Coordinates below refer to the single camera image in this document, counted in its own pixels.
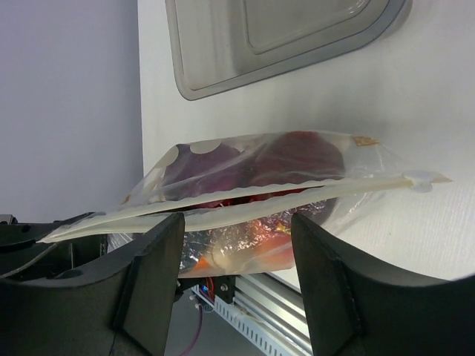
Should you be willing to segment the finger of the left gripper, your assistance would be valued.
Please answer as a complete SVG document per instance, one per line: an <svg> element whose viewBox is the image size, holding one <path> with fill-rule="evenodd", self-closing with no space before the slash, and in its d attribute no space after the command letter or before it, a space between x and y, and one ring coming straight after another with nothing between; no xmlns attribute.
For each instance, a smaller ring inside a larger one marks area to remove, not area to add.
<svg viewBox="0 0 475 356"><path fill-rule="evenodd" d="M47 234L90 214L48 223L19 222L11 214L1 215L1 277L54 278L64 271L103 256L108 247L104 235L93 235L60 243L42 243Z"/></svg>

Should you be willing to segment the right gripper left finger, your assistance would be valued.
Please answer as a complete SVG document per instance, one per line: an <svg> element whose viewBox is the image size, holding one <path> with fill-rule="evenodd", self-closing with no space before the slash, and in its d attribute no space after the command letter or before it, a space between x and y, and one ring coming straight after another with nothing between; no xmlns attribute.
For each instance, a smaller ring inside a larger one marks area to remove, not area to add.
<svg viewBox="0 0 475 356"><path fill-rule="evenodd" d="M163 355L185 221L54 278L1 277L3 355Z"/></svg>

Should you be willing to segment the clear zip top bag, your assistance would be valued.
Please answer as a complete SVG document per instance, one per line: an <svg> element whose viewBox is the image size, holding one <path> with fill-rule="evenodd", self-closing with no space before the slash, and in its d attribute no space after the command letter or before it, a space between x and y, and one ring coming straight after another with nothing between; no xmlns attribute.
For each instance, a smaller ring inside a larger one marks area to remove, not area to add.
<svg viewBox="0 0 475 356"><path fill-rule="evenodd" d="M177 144L157 161L121 205L56 228L42 242L59 243L104 234L110 250L115 250L141 237L170 214L181 213L185 234L180 277L229 275L218 273L206 260L215 229L260 220L270 226L284 225L291 236L292 216L302 214L338 234L365 215L390 190L408 188L428 192L434 185L448 181L439 172L415 168L376 139L329 131L309 132L320 134L342 153L345 173L340 179L252 186L249 172L256 153L288 132L236 136L185 144L196 154L208 153L221 143L247 154L241 187L167 200L162 191L163 175L178 157Z"/></svg>

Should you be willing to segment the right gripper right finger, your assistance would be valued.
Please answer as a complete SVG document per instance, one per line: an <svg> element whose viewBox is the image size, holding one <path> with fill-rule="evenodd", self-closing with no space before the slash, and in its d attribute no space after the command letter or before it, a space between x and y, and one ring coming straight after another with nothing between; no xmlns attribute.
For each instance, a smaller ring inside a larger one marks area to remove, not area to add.
<svg viewBox="0 0 475 356"><path fill-rule="evenodd" d="M474 277L399 268L296 214L291 238L314 355L472 355Z"/></svg>

